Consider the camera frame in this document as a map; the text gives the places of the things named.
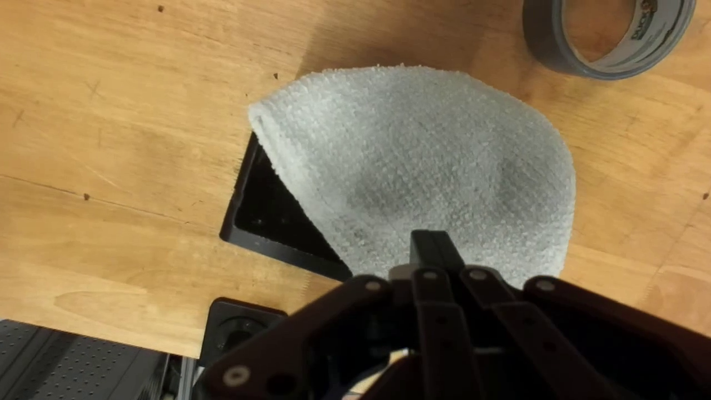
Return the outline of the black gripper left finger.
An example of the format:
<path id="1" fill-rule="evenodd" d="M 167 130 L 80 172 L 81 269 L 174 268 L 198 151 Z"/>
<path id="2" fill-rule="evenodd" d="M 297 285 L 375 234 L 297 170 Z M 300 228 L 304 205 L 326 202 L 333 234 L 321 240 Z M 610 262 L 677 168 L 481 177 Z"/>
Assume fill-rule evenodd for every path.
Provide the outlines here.
<path id="1" fill-rule="evenodd" d="M 196 400 L 339 400 L 371 374 L 359 400 L 407 400 L 416 368 L 388 364 L 413 343 L 413 290 L 357 277 L 206 368 Z"/>

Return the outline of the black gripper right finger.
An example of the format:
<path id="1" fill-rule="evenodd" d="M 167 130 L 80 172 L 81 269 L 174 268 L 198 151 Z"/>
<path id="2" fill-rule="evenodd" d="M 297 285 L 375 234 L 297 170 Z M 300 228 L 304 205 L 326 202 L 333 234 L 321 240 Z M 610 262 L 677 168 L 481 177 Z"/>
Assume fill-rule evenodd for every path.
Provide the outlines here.
<path id="1" fill-rule="evenodd" d="M 711 400 L 711 340 L 557 278 L 521 290 L 467 268 L 444 231 L 413 231 L 411 262 L 464 319 L 470 351 L 514 357 L 494 381 L 529 400 Z"/>

